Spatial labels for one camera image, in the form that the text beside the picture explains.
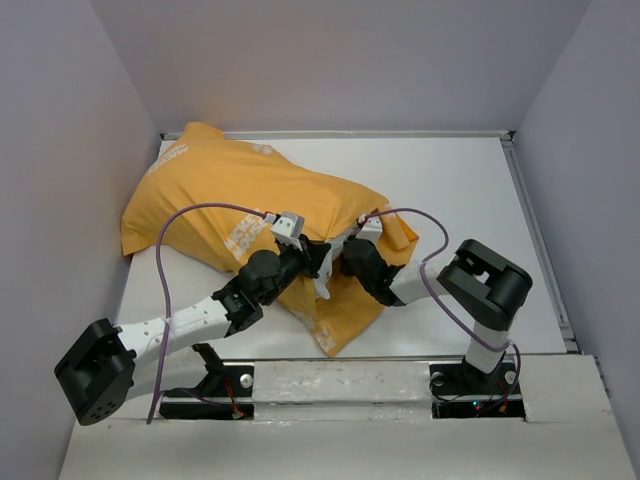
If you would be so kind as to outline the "white pillow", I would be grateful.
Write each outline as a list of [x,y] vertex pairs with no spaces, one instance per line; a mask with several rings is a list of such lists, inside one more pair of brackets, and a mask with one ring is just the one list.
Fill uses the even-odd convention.
[[323,258],[320,268],[317,272],[317,277],[313,279],[314,290],[317,299],[328,300],[331,296],[328,283],[333,274],[333,263],[340,256],[343,250],[346,240],[357,233],[355,227],[351,227],[340,235],[326,240],[326,243],[330,246],[329,251]]

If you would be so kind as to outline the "yellow orange pillowcase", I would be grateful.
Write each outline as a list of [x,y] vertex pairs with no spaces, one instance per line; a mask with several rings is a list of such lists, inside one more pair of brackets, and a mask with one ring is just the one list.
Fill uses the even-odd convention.
[[191,122],[136,187],[121,219],[121,248],[131,255],[162,242],[218,271],[237,272],[254,251],[276,248],[258,212],[300,215],[305,235],[328,241],[360,216],[381,211],[376,246],[388,263],[406,264],[419,236],[389,209],[386,197],[364,185]]

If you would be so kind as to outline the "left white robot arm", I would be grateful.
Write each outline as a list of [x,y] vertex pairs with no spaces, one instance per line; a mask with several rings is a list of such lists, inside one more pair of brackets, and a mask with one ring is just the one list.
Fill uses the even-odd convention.
[[196,304],[135,324],[108,319],[89,324],[54,368],[54,375],[79,424],[96,424],[128,399],[155,390],[143,385],[141,372],[187,347],[243,332],[263,317],[292,282],[316,279],[330,251],[327,242],[303,237],[297,246],[276,243],[278,250],[251,254],[223,288]]

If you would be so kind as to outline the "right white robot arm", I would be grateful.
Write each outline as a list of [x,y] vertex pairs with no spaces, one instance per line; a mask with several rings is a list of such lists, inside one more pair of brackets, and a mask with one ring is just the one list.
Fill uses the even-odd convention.
[[387,263],[365,239],[345,242],[341,268],[386,307],[432,298],[470,336],[460,379],[473,392],[496,381],[512,323],[533,286],[524,269],[474,239],[464,241],[435,275],[427,272],[425,263]]

